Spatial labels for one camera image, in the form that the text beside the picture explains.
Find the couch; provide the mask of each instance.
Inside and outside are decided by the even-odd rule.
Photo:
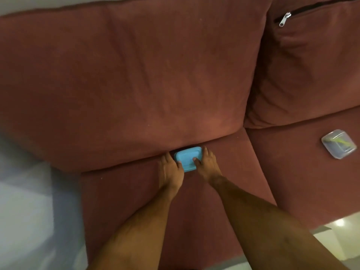
[[[158,156],[196,145],[314,229],[360,210],[360,152],[334,159],[320,141],[339,128],[360,144],[359,10],[125,0],[0,17],[0,130],[81,173],[89,261],[156,193]],[[159,269],[241,254],[215,191],[186,173]]]

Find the hand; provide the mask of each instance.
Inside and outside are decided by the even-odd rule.
[[[203,157],[201,161],[196,157],[193,158],[193,161],[197,171],[206,182],[211,183],[211,181],[223,176],[216,163],[215,155],[212,151],[208,150],[207,147],[203,147]]]
[[[184,169],[181,162],[176,164],[169,153],[163,155],[159,162],[159,188],[169,188],[175,196],[183,180]]]

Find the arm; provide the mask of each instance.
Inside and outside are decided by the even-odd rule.
[[[110,238],[88,270],[156,270],[159,265],[170,203],[184,179],[167,153],[159,162],[159,191]]]
[[[290,214],[223,177],[215,155],[206,147],[200,175],[220,195],[227,217],[253,270],[346,270],[311,233]]]

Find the black zipper tape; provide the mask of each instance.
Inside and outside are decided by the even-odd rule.
[[[297,8],[297,9],[291,11],[291,15],[295,16],[297,14],[300,14],[300,13],[303,13],[303,12],[306,12],[306,11],[309,11],[309,10],[312,10],[312,9],[315,9],[315,8],[319,8],[321,6],[332,5],[332,4],[341,3],[341,2],[351,2],[351,1],[355,1],[355,0],[329,0],[329,1],[325,1],[325,2],[318,2],[318,3],[315,3],[315,4],[309,4],[307,6],[303,6],[301,8]],[[285,14],[280,16],[280,17],[277,17],[274,20],[274,23],[281,22],[281,20],[284,17],[285,17]]]

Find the zipper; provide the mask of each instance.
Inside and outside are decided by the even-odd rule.
[[[327,5],[332,5],[332,4],[336,4],[336,3],[341,3],[341,2],[351,2],[351,1],[355,1],[355,0],[329,0],[329,1],[324,1],[324,2],[318,2],[315,4],[309,4],[307,6],[303,6],[301,8],[297,8],[291,12],[285,13],[285,15],[277,17],[274,20],[274,23],[279,23],[279,27],[283,27],[286,23],[286,20],[291,17],[291,16],[295,16],[298,15],[300,13],[304,13],[306,11],[315,9],[315,8],[319,8],[321,6],[327,6]]]

